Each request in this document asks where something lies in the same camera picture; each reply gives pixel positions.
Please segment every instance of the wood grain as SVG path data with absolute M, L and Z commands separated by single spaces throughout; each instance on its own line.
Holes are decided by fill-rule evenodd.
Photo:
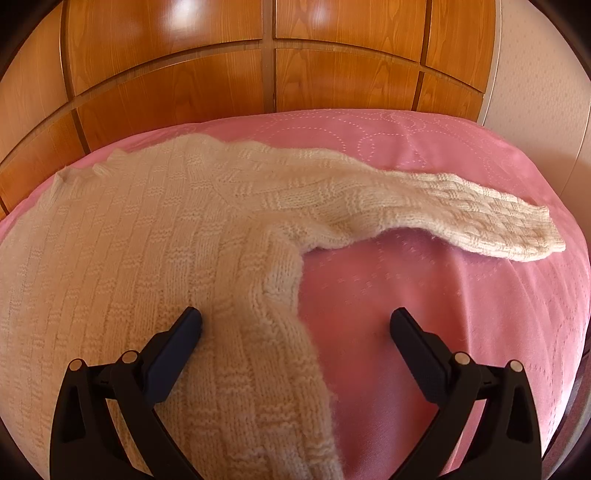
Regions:
M 484 92 L 495 43 L 495 0 L 433 0 L 426 65 Z
M 341 51 L 277 49 L 277 111 L 413 105 L 418 66 Z
M 0 80 L 0 161 L 67 102 L 60 61 L 61 8 L 59 4 L 39 23 Z
M 425 73 L 417 112 L 443 113 L 475 122 L 481 106 L 481 93 L 443 77 Z
M 419 61 L 426 0 L 277 0 L 277 38 L 323 40 Z
M 156 128 L 263 112 L 260 50 L 165 67 L 116 85 L 78 108 L 91 150 Z
M 262 38 L 261 0 L 72 0 L 67 48 L 76 95 L 190 48 Z
M 84 156 L 72 114 L 20 145 L 0 164 L 0 197 L 9 212 L 51 175 Z

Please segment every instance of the metal screw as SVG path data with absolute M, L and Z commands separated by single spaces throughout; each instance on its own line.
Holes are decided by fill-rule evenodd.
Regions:
M 127 350 L 123 355 L 121 355 L 121 359 L 125 364 L 132 364 L 138 358 L 138 352 L 135 350 Z
M 77 358 L 76 360 L 72 360 L 70 362 L 70 370 L 72 370 L 73 372 L 75 372 L 76 370 L 79 370 L 82 367 L 82 360 L 80 360 L 79 358 Z
M 470 363 L 470 355 L 464 352 L 458 352 L 453 356 L 456 363 L 460 365 L 467 365 Z
M 519 373 L 523 371 L 523 364 L 519 360 L 511 360 L 509 366 L 514 372 Z

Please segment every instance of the wall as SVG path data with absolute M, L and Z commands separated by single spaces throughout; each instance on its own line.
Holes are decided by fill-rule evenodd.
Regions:
M 480 120 L 533 160 L 591 244 L 591 80 L 528 0 L 499 0 L 499 17 L 498 65 Z

